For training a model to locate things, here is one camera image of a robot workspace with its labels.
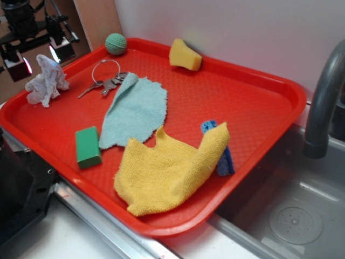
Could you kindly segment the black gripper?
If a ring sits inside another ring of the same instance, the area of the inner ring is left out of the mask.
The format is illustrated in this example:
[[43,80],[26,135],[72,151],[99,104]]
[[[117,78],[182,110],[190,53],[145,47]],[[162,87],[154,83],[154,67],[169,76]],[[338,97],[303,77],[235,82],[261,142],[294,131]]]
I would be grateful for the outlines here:
[[21,54],[45,44],[53,59],[61,64],[75,57],[72,43],[80,39],[67,24],[65,15],[46,15],[43,21],[30,18],[10,25],[10,32],[1,38],[1,57],[14,82],[32,75],[32,68]]

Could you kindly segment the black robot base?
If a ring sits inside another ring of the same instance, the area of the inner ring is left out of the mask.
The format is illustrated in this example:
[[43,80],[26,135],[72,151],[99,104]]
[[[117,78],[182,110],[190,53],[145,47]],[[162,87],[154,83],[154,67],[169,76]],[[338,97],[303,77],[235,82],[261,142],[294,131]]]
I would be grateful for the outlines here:
[[14,151],[1,130],[1,249],[46,216],[56,178],[33,150]]

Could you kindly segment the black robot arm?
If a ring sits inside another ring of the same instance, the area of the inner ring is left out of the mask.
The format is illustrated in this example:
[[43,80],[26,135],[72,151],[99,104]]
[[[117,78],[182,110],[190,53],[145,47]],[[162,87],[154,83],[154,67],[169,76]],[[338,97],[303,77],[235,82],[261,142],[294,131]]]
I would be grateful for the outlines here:
[[1,1],[1,9],[8,23],[9,32],[1,37],[1,72],[8,71],[17,82],[32,75],[30,63],[23,53],[48,45],[53,60],[64,63],[75,57],[72,44],[79,37],[68,25],[69,17],[62,15],[55,1],[51,1],[56,14],[49,15],[47,1],[35,8],[30,1]]

